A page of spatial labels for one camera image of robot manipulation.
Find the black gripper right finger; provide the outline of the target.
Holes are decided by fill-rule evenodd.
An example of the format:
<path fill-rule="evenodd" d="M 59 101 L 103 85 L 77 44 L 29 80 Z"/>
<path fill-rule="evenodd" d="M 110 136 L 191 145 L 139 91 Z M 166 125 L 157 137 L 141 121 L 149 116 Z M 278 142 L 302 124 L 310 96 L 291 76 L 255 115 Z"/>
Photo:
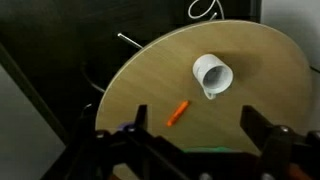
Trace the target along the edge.
<path fill-rule="evenodd" d="M 240 127 L 260 151 L 270 147 L 275 126 L 253 106 L 242 107 Z"/>

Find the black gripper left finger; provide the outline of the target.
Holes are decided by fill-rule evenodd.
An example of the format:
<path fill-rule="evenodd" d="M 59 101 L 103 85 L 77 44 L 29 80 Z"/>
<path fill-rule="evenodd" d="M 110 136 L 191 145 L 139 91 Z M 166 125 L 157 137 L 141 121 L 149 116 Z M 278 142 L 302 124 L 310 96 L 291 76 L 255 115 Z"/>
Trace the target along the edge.
<path fill-rule="evenodd" d="M 134 123 L 136 127 L 141 129 L 147 128 L 147 111 L 148 111 L 148 108 L 146 105 L 140 105 L 138 107 L 138 111 L 137 111 L 135 123 Z"/>

